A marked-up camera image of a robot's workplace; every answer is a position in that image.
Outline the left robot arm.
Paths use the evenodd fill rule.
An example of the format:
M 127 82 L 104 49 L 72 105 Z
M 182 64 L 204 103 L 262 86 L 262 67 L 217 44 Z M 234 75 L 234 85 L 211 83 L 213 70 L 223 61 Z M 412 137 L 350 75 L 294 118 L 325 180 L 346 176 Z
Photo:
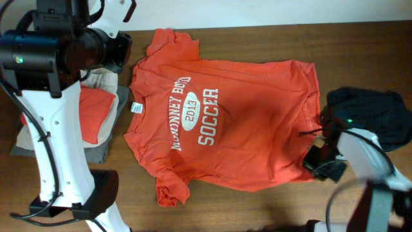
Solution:
M 40 226 L 71 211 L 93 231 L 128 231 L 116 205 L 118 173 L 89 169 L 79 119 L 81 71 L 120 73 L 132 40 L 120 31 L 134 1 L 37 0 L 17 27 L 1 35 L 1 87 L 28 123 L 41 178 L 29 214 Z

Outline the folded red shirt on stack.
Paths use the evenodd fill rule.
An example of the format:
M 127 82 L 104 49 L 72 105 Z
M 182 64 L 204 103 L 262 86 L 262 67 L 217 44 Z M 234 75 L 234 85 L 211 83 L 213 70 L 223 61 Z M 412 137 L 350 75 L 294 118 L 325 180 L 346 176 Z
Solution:
M 53 98 L 46 91 L 25 90 L 19 98 L 51 134 L 56 144 L 78 144 L 94 148 L 108 140 L 114 125 L 118 95 L 79 82 Z

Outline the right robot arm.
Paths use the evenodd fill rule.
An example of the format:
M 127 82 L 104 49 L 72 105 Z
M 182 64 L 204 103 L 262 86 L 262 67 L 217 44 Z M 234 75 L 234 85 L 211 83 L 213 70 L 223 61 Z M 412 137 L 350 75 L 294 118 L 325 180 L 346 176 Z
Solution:
M 337 149 L 346 157 L 356 179 L 337 187 L 326 205 L 325 221 L 309 221 L 314 232 L 411 231 L 411 181 L 403 176 L 380 147 L 377 136 L 358 128 L 321 128 L 338 131 Z M 362 196 L 347 223 L 333 223 L 332 203 L 343 191 L 364 186 Z

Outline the black garment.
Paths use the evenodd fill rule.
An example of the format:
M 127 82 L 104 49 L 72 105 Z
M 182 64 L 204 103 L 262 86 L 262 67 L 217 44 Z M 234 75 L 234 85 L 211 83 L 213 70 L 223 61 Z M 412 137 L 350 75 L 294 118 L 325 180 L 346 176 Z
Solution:
M 320 122 L 324 127 L 340 122 L 348 128 L 371 131 L 385 152 L 411 142 L 411 110 L 397 92 L 338 88 L 327 94 Z

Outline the folded beige garment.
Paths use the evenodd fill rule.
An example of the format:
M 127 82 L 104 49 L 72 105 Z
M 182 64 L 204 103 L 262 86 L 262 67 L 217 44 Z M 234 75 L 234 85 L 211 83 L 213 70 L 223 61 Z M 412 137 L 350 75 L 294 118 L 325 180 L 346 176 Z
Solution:
M 109 137 L 119 104 L 118 75 L 106 69 L 91 71 L 80 83 L 79 116 L 85 148 L 100 146 Z

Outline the folded grey garment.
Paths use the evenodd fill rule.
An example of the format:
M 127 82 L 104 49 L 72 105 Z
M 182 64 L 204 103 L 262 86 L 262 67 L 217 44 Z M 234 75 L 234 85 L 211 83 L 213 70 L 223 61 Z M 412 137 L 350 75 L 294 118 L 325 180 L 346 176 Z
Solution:
M 86 161 L 93 164 L 102 164 L 106 161 L 108 156 L 109 142 L 113 138 L 113 128 L 115 127 L 120 113 L 122 112 L 124 106 L 127 103 L 129 96 L 129 88 L 124 86 L 119 86 L 117 89 L 117 94 L 119 96 L 119 104 L 117 106 L 117 113 L 115 116 L 114 123 L 112 125 L 109 137 L 100 146 L 94 148 L 84 148 Z M 27 150 L 17 145 L 13 145 L 10 150 L 10 155 L 22 156 L 22 157 L 35 157 L 34 150 Z

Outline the red soccer t-shirt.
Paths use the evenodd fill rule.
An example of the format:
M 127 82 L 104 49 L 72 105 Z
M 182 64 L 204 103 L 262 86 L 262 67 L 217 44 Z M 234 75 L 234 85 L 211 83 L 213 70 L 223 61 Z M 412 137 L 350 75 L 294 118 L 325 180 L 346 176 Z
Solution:
M 161 206 L 185 203 L 192 180 L 259 191 L 312 179 L 303 166 L 320 127 L 312 63 L 202 59 L 199 41 L 158 29 L 130 89 L 137 108 L 124 138 Z

